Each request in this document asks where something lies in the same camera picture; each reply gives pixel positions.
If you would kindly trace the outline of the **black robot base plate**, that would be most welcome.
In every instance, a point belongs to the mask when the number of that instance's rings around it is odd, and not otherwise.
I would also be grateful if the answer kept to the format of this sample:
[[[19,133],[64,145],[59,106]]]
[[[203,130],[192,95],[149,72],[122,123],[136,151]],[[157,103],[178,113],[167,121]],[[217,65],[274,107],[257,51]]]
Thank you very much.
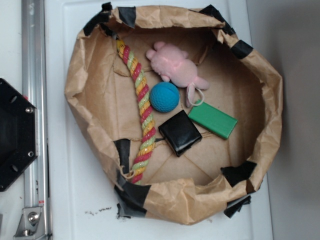
[[[37,157],[37,109],[0,80],[0,191],[5,192]]]

